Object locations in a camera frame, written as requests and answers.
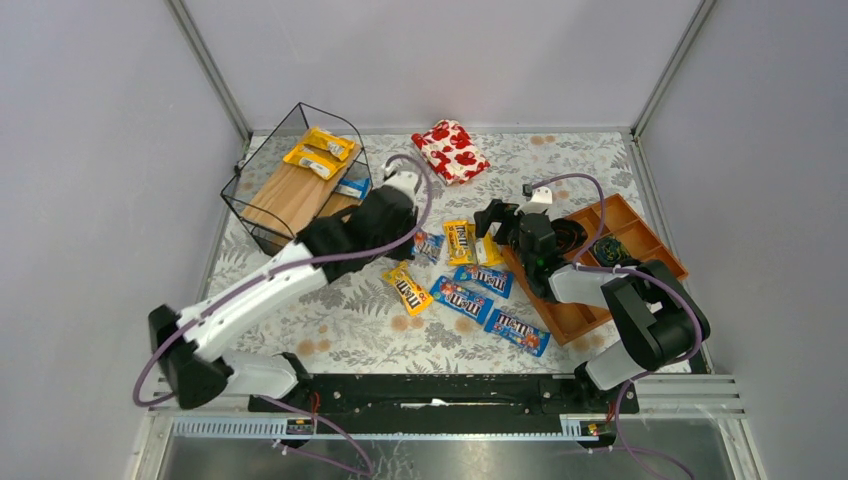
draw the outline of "leaf pattern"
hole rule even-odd
[[[585,172],[598,178],[604,193],[620,193],[643,214],[624,143],[617,133],[555,135],[474,134],[472,141],[491,162],[491,168],[465,185],[446,187],[433,178],[433,209],[424,229],[441,233],[442,223],[471,218],[492,198],[522,202],[521,186],[564,172]],[[280,158],[298,137],[254,137],[236,198],[249,201],[279,165]],[[367,135],[365,149],[377,185],[380,166],[395,153],[417,155],[409,135]],[[597,201],[589,182],[566,180],[551,185],[566,191],[554,202],[551,216],[561,216]],[[419,192],[419,205],[424,204]],[[412,277],[429,288],[439,275],[453,271],[446,265],[446,250],[438,265],[418,258],[409,264]],[[261,267],[268,257],[230,215],[214,270],[207,280],[214,295]],[[536,358],[508,341],[475,327],[460,329],[459,314],[433,303],[410,317],[394,288],[380,275],[395,265],[377,259],[359,272],[345,275],[332,285],[309,292],[295,303],[269,314],[245,332],[235,348],[262,355],[295,352],[313,373],[569,373],[580,363],[619,339],[612,322],[563,347],[551,341]],[[527,296],[517,285],[509,299],[495,298],[495,308],[545,329]],[[673,365],[664,371],[688,371]]]

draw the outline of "red and white cloth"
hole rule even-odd
[[[471,143],[468,132],[454,120],[442,120],[427,132],[414,134],[412,142],[448,185],[465,183],[491,166]]]

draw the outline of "white wall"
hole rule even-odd
[[[845,476],[846,18],[719,2],[644,136],[771,480]]]
[[[120,478],[240,142],[162,1],[0,3],[0,478]]]
[[[254,129],[633,124],[698,0],[187,0]]]

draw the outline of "yellow candy bag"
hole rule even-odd
[[[468,220],[455,220],[442,225],[448,237],[448,265],[470,265],[477,262],[474,255],[474,225]]]
[[[475,242],[477,250],[477,262],[484,267],[493,267],[504,263],[501,256],[501,251],[498,249],[498,244],[492,236],[492,232],[486,232],[483,238],[478,238]]]
[[[433,303],[433,296],[409,276],[409,272],[406,271],[406,262],[401,262],[397,267],[384,273],[383,280],[395,287],[410,315],[418,315]]]
[[[303,134],[300,143],[330,152],[333,160],[345,163],[356,142],[333,135],[319,127],[312,127]]]
[[[285,163],[309,168],[315,175],[329,180],[341,170],[343,164],[338,163],[330,152],[319,150],[303,144],[298,144],[291,152],[283,157]]]

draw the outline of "wooden organizer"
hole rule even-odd
[[[329,180],[323,180],[308,168],[284,163],[280,159],[280,166],[254,195],[250,205],[245,207],[242,217],[268,230],[293,236],[307,226],[319,210],[320,216],[326,216],[348,205],[358,204],[359,200],[334,193],[333,190],[344,178],[361,149],[361,146],[356,145],[345,166]],[[285,244],[289,238],[280,240]]]
[[[678,280],[686,278],[689,272],[621,195],[615,194],[607,198],[605,206],[606,219],[602,238],[613,235],[627,248],[633,258],[641,261],[662,260]],[[600,213],[600,203],[595,203],[566,218],[580,223],[591,238],[601,223]],[[502,253],[507,266],[515,273],[516,281],[530,298],[533,307],[539,312],[558,344],[564,345],[612,319],[609,311],[602,308],[581,303],[553,304],[541,300],[530,291],[524,269],[515,252],[509,247],[504,247]],[[573,260],[576,253],[575,250],[566,254],[566,260]],[[579,261],[585,265],[598,266],[595,257],[588,251]]]

